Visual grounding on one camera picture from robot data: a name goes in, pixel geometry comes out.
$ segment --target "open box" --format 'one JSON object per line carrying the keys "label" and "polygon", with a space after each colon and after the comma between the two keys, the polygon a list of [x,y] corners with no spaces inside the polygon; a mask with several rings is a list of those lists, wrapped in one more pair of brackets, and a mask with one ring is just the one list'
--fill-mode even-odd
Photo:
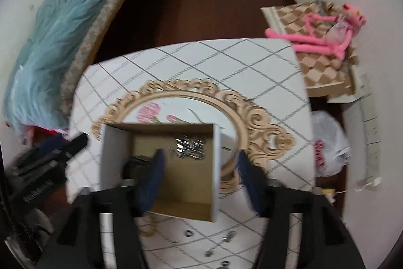
{"label": "open box", "polygon": [[[175,138],[203,138],[204,158],[180,158]],[[163,149],[164,178],[151,212],[214,222],[220,188],[220,128],[214,124],[116,123],[102,127],[100,187],[119,186],[122,170],[133,156],[154,155]]]}

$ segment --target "wooden floor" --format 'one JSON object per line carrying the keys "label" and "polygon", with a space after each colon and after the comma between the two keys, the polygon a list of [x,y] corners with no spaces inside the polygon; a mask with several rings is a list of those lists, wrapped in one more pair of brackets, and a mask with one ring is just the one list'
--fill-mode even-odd
{"label": "wooden floor", "polygon": [[126,0],[96,61],[154,46],[220,38],[264,38],[260,8],[294,0]]}

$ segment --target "pink panther plush toy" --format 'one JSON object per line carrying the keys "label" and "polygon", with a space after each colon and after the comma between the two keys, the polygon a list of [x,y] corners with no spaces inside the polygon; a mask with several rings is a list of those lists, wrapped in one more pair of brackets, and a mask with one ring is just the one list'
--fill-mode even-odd
{"label": "pink panther plush toy", "polygon": [[[332,56],[343,61],[345,50],[350,45],[351,39],[356,35],[361,26],[365,24],[365,18],[360,12],[351,5],[344,4],[343,11],[340,16],[320,16],[310,13],[304,16],[305,27],[309,32],[309,36],[302,35],[279,35],[272,29],[266,29],[267,38],[280,38],[291,42],[301,43],[294,44],[294,51],[297,53],[316,53]],[[336,22],[323,38],[314,36],[314,29],[311,22],[331,21]]]}

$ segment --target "grid patterned tablecloth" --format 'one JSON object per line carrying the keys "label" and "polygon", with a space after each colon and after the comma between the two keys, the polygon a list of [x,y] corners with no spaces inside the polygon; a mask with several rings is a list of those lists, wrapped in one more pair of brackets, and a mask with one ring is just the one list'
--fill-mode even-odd
{"label": "grid patterned tablecloth", "polygon": [[[295,146],[285,156],[270,161],[270,177],[290,188],[309,190],[314,182],[314,155],[310,108],[302,75],[289,43],[279,39],[219,39],[183,43],[136,52],[90,66],[75,93],[70,136],[89,134],[89,145],[69,162],[68,194],[72,200],[80,188],[99,189],[100,142],[91,135],[91,124],[106,107],[127,91],[138,90],[147,80],[210,78],[221,89],[240,92],[264,107],[272,123],[295,137]],[[240,186],[221,196],[216,223],[157,216],[157,232],[142,237],[143,249],[152,269],[218,268],[229,261],[230,269],[252,266],[259,250],[265,219],[257,218]],[[112,227],[104,216],[102,234],[105,260],[114,264]],[[290,217],[287,268],[294,268],[299,250],[300,219]],[[147,218],[138,225],[148,230]],[[186,230],[193,236],[185,236]],[[216,246],[230,230],[237,235],[218,246],[210,258],[204,252]]]}

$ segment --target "blue blanket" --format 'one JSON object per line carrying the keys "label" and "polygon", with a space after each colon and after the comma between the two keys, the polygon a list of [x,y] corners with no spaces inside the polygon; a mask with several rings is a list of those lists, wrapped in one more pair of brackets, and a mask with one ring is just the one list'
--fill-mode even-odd
{"label": "blue blanket", "polygon": [[61,78],[105,0],[45,0],[11,72],[3,112],[20,136],[25,125],[68,128],[60,111]]}

